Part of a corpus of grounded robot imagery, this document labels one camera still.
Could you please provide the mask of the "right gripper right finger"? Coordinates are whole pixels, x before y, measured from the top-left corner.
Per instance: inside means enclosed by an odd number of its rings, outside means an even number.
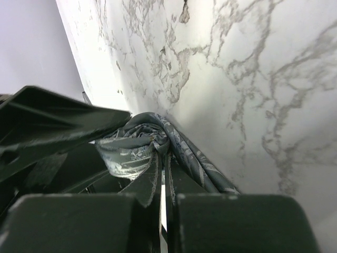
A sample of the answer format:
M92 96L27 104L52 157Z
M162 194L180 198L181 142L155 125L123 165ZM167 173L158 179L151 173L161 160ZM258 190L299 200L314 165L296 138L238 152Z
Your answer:
M208 193L165 160L169 252L319 252L302 207L286 196Z

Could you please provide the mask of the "blue grey floral tie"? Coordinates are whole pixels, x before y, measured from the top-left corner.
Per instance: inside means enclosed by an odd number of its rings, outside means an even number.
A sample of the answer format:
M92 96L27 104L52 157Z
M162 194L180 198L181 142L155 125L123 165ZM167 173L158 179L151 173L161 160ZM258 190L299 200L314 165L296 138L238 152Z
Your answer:
M153 152L167 157L171 152L186 173L208 192L239 194L234 184L218 170L174 124L153 113L141 113L112 134L95 141L109 173L136 179Z

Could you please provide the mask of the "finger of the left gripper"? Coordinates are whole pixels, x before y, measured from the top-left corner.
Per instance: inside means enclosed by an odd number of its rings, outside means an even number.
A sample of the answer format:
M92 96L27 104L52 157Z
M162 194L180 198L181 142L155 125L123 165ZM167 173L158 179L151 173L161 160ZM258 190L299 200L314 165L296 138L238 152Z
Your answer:
M1 104L1 181L39 160L100 139L131 119L36 86Z
M47 157L1 183L1 211L31 193L109 193L126 187L126 179L110 175L95 147L77 147Z

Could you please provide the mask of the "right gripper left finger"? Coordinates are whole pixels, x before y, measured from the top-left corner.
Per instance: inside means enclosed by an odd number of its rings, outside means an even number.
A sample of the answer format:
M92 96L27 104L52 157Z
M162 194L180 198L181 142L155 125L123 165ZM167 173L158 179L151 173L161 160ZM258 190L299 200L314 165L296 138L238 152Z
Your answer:
M9 209L1 252L160 252L161 157L119 193L28 194Z

